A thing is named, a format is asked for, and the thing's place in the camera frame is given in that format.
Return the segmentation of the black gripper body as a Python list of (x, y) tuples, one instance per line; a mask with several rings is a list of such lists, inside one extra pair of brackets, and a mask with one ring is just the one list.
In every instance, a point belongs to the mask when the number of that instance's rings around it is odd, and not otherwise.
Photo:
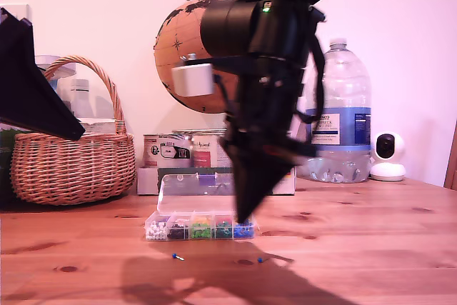
[(220, 142), (233, 165), (249, 160), (299, 165), (316, 157), (316, 147), (288, 131), (303, 91), (303, 69), (242, 75), (236, 97), (226, 102), (226, 133)]

